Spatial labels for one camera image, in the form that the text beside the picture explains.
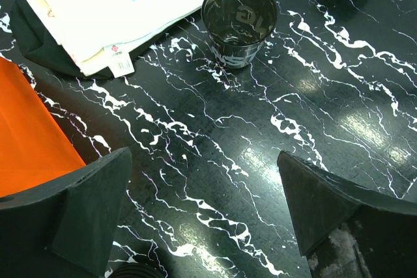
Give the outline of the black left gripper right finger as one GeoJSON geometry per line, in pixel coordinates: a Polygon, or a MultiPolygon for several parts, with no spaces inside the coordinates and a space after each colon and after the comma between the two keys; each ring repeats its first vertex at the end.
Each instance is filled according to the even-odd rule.
{"type": "Polygon", "coordinates": [[[397,199],[288,152],[277,160],[312,277],[415,277],[416,201],[397,199]]]}

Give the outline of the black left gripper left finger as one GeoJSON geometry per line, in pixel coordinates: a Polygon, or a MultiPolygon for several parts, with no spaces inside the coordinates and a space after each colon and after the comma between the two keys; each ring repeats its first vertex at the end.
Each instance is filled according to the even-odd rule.
{"type": "Polygon", "coordinates": [[[1,276],[103,277],[131,170],[124,147],[1,197],[1,276]]]}

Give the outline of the black printed paper cup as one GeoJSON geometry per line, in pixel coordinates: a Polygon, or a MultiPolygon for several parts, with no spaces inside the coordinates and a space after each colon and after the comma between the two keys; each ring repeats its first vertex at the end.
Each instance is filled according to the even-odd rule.
{"type": "Polygon", "coordinates": [[[273,32],[278,9],[274,0],[204,0],[201,17],[217,63],[240,69],[273,32]]]}

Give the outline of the orange paper bag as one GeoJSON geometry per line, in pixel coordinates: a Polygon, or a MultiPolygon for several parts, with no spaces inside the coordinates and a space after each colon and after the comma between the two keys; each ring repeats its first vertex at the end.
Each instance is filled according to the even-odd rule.
{"type": "Polygon", "coordinates": [[[18,66],[1,59],[1,196],[84,166],[18,66]]]}

